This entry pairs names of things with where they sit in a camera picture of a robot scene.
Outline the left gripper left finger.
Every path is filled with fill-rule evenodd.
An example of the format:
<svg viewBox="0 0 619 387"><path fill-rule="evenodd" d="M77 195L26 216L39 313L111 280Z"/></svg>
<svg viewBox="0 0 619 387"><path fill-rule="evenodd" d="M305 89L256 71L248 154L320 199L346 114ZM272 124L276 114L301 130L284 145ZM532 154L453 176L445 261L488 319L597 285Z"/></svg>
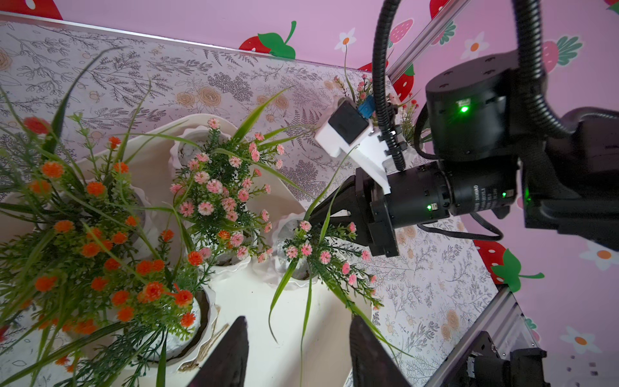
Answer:
<svg viewBox="0 0 619 387"><path fill-rule="evenodd" d="M190 387L243 387L249 353L248 322L238 317L219 341Z"/></svg>

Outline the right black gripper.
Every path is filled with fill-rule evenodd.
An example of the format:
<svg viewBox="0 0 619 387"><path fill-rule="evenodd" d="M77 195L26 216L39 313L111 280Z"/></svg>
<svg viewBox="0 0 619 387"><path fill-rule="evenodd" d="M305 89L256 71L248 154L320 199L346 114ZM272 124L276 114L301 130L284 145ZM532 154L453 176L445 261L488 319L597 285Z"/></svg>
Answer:
<svg viewBox="0 0 619 387"><path fill-rule="evenodd" d="M417 226L424 232L456 239L499 241L503 234L480 216L509 214L517 194L515 161L433 161L388 176L390 193L362 169L356 169L339 191L322 200L310 216L312 224L356 224L356 243L374 256L397 256L396 231ZM470 215L487 234L449 232L436 228L442 219Z"/></svg>

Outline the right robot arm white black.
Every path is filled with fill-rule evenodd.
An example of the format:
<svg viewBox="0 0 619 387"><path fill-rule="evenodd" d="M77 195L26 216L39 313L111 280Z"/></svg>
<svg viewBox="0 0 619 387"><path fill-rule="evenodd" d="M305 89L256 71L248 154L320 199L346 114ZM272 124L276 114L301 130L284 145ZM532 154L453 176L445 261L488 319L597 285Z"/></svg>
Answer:
<svg viewBox="0 0 619 387"><path fill-rule="evenodd" d="M466 61L433 78L415 124L412 145L430 130L434 151L419 167L406 166L395 107L385 92L388 35L398 2L384 2L372 55L374 114L342 101L319 129L317 142L332 156L358 165L341 190L319 198L306 219L323 227L356 224L357 242L376 256L396 256L398 228L435 232L435 223L470 215L502 232L522 193L525 226L577 235L618 247L618 114L591 106L557 116L546 101L542 16L537 1L513 4L517 49Z"/></svg>

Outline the pink flower plant pot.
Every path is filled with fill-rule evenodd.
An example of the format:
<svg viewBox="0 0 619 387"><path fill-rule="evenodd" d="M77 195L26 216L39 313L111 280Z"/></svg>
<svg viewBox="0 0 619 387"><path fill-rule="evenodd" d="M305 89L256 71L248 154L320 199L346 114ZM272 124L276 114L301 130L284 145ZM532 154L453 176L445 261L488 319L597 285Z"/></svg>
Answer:
<svg viewBox="0 0 619 387"><path fill-rule="evenodd" d="M262 102L232 134L224 132L221 119L212 118L180 135L147 136L171 142L172 211L190 233L192 248L212 265L219 258L263 263L273 254L266 240L273 229L270 214L249 203L272 192L269 183L258 180L264 173L281 176L288 140L278 140L279 131L251 129L278 98Z"/></svg>

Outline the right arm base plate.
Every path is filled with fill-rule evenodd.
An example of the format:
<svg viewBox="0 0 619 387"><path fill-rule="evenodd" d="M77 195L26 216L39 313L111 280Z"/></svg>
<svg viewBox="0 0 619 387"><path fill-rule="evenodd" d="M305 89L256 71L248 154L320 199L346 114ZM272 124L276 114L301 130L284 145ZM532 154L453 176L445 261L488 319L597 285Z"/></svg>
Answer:
<svg viewBox="0 0 619 387"><path fill-rule="evenodd" d="M543 371L546 356L546 351L533 347L517 349L502 359L490 334L481 331L444 386L551 387Z"/></svg>

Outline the pink potted plant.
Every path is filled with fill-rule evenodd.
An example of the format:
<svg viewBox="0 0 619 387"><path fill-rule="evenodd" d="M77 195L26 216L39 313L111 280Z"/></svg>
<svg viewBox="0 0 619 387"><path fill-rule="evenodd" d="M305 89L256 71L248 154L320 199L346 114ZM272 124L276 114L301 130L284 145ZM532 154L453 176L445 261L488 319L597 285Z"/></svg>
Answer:
<svg viewBox="0 0 619 387"><path fill-rule="evenodd" d="M386 345L393 355L400 353L409 356L409 353L390 343L380 329L359 309L359 306L353 300L354 296L358 296L376 310L383 306L376 296L376 278L349 262L353 257L369 261L370 251L361 248L343 247L336 242L337 240L343 240L345 243L355 242L358 231L353 221L343 226L335 226L330 221L332 207L339 196L339 191L335 190L327 200L327 213L323 221L312 221L310 219L312 215L317 214L317 207L325 198L326 193L327 190L323 190L312 201L302 221L293 230L293 236L285 240L285 257L290 265L277 286L269 311L274 311L281 294L293 277L296 267L300 262L304 261L308 265L309 285L301 330L301 346L304 345L310 319L314 279L318 279L343 303L344 307L351 312L353 318L361 318L362 322L369 327L370 332L379 342Z"/></svg>

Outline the orange flower potted plant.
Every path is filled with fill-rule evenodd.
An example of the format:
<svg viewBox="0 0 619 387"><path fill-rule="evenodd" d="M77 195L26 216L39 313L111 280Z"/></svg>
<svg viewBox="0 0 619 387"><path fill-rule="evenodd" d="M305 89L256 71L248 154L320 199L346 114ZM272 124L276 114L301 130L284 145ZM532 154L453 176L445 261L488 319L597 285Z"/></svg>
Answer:
<svg viewBox="0 0 619 387"><path fill-rule="evenodd" d="M1 217L32 228L1 244L1 331L28 313L40 339L33 363L1 383L35 382L56 364L63 386L137 386L149 370L164 386L198 338L204 256L184 226L149 234L128 134L81 169L61 143L68 106L65 95L51 120L6 130L16 148L1 152Z"/></svg>

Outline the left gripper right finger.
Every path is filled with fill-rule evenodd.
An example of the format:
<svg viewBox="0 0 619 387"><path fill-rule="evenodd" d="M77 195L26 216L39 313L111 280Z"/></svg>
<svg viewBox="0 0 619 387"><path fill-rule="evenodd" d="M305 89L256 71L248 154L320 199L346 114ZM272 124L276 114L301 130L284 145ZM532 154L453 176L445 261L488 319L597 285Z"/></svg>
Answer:
<svg viewBox="0 0 619 387"><path fill-rule="evenodd" d="M355 316L349 331L353 385L410 387L370 327Z"/></svg>

